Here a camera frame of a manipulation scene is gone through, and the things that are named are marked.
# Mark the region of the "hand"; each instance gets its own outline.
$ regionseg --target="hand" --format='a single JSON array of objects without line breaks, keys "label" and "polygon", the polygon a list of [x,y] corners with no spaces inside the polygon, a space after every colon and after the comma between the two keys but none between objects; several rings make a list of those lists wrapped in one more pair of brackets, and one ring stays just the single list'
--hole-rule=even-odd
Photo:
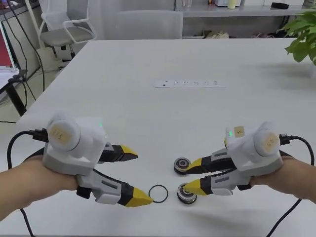
[{"label": "hand", "polygon": [[76,190],[78,187],[75,176],[55,173],[42,164],[42,156],[28,159],[14,168],[14,172],[24,179],[28,186],[28,198],[23,204],[29,206],[33,201],[42,200],[62,190]]},{"label": "hand", "polygon": [[301,162],[293,157],[283,157],[284,164],[276,172],[252,177],[250,184],[268,185],[270,188],[285,194],[295,195],[300,199],[315,200],[316,167]]}]

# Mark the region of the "yellow fingertip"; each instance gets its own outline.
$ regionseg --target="yellow fingertip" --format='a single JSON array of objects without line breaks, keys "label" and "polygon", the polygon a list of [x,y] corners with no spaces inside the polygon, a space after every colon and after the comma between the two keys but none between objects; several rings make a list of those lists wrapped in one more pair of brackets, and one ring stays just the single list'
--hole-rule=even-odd
[{"label": "yellow fingertip", "polygon": [[126,207],[137,207],[149,205],[153,200],[138,188],[134,187],[133,198],[125,205]]},{"label": "yellow fingertip", "polygon": [[192,164],[189,165],[189,167],[187,168],[187,171],[194,168],[194,167],[198,167],[202,165],[202,158],[199,158],[197,160],[195,160]]},{"label": "yellow fingertip", "polygon": [[137,153],[130,149],[128,146],[121,145],[120,147],[122,147],[124,153],[138,156]]},{"label": "yellow fingertip", "polygon": [[201,189],[201,181],[200,179],[194,180],[183,187],[190,193],[206,196],[207,194]]}]

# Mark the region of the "black ring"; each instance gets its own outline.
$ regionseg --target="black ring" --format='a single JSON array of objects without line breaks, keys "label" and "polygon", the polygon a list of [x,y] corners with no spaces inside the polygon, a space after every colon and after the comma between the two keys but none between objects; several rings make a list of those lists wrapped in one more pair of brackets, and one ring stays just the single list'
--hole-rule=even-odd
[{"label": "black ring", "polygon": [[167,192],[167,196],[166,196],[166,197],[164,198],[164,200],[162,200],[162,201],[155,201],[155,200],[153,200],[153,202],[154,202],[154,203],[163,203],[164,201],[167,200],[168,195],[169,195],[168,189],[167,189],[164,185],[157,184],[157,185],[155,185],[155,186],[152,186],[152,187],[149,189],[149,191],[148,191],[148,196],[149,196],[150,198],[152,198],[152,197],[150,196],[150,192],[152,191],[153,188],[156,188],[156,187],[162,187],[162,188],[164,188],[164,189],[166,190],[166,192]]}]

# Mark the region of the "red screen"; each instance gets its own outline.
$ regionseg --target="red screen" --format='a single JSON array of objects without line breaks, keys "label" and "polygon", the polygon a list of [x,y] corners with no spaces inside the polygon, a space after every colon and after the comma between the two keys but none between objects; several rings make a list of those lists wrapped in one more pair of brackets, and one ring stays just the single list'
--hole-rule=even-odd
[{"label": "red screen", "polygon": [[0,66],[12,66],[9,53],[6,49],[4,36],[0,31]]}]

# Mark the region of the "ball bearing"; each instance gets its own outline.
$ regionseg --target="ball bearing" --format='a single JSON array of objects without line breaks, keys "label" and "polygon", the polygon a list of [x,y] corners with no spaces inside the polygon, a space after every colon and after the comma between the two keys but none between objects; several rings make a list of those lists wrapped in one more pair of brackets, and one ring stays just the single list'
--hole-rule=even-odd
[{"label": "ball bearing", "polygon": [[185,175],[190,164],[191,162],[187,158],[177,158],[174,162],[173,168],[178,174]]},{"label": "ball bearing", "polygon": [[187,183],[181,184],[178,187],[178,198],[179,200],[184,203],[184,204],[192,204],[197,200],[197,195],[190,193],[188,191],[186,191],[183,187],[186,185]]}]

